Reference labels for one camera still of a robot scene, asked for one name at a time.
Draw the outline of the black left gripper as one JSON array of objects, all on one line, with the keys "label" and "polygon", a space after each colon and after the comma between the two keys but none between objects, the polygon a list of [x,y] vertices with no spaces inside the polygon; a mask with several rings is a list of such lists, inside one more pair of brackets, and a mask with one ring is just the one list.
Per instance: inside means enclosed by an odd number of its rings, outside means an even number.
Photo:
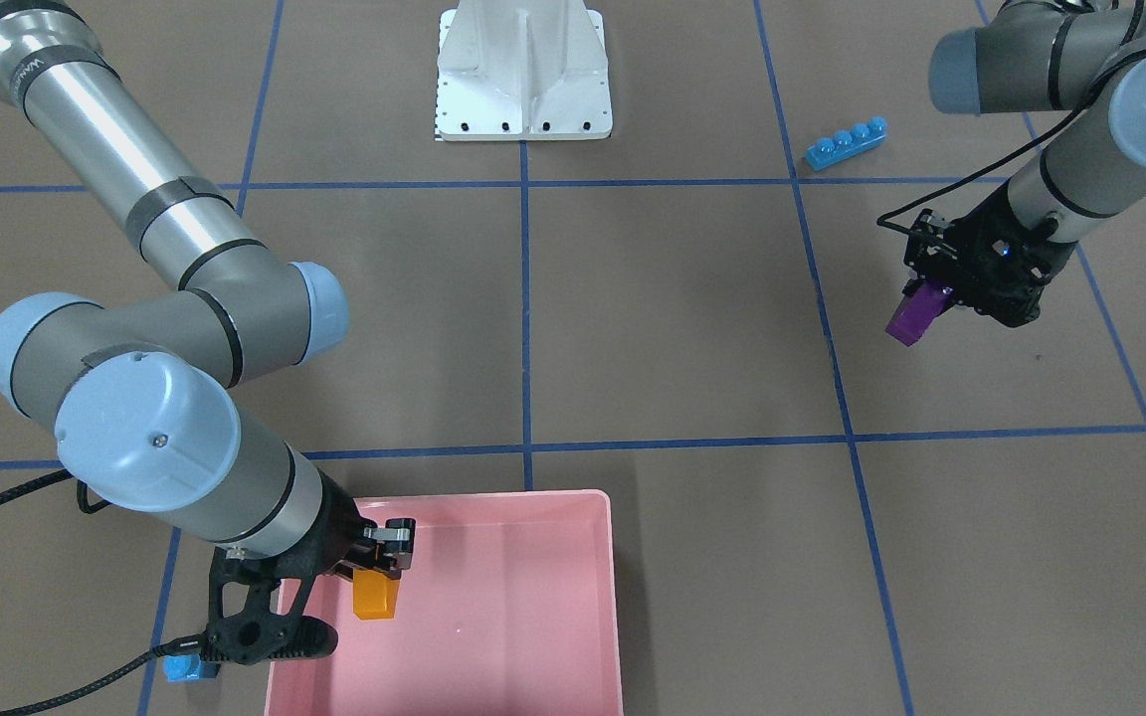
[{"label": "black left gripper", "polygon": [[1070,258],[1070,244],[1053,239],[1058,227],[1057,217],[1044,217],[1029,230],[1000,187],[959,221],[923,210],[909,228],[904,262],[913,280],[949,285],[951,307],[1015,329],[1039,317],[1043,291]]}]

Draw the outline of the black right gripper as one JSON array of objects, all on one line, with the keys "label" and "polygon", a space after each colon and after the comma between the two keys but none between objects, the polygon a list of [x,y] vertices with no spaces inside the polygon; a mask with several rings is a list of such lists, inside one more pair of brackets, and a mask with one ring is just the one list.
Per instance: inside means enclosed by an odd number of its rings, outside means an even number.
[{"label": "black right gripper", "polygon": [[347,581],[353,571],[368,568],[401,579],[413,562],[417,521],[414,518],[390,518],[377,524],[360,516],[355,499],[331,477],[323,477],[324,511],[322,548],[319,567]]}]

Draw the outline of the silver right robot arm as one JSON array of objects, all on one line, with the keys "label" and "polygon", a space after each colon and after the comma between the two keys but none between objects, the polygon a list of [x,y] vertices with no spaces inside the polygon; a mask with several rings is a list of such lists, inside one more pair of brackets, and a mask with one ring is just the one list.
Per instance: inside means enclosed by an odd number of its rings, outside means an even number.
[{"label": "silver right robot arm", "polygon": [[0,393],[64,469],[227,559],[397,579],[411,524],[374,525],[229,390],[335,348],[340,281],[283,263],[173,144],[63,1],[0,1],[0,100],[81,178],[167,294],[108,308],[46,291],[0,314]]}]

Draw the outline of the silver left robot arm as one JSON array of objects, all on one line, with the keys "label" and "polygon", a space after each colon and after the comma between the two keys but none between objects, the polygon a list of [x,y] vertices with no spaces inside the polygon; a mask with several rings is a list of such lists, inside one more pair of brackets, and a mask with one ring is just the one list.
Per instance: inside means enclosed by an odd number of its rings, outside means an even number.
[{"label": "silver left robot arm", "polygon": [[967,217],[918,200],[904,257],[915,276],[887,326],[904,344],[953,305],[1006,326],[1036,320],[1080,239],[1146,198],[1146,1],[1006,1],[987,26],[937,42],[929,95],[949,115],[1063,119]]}]

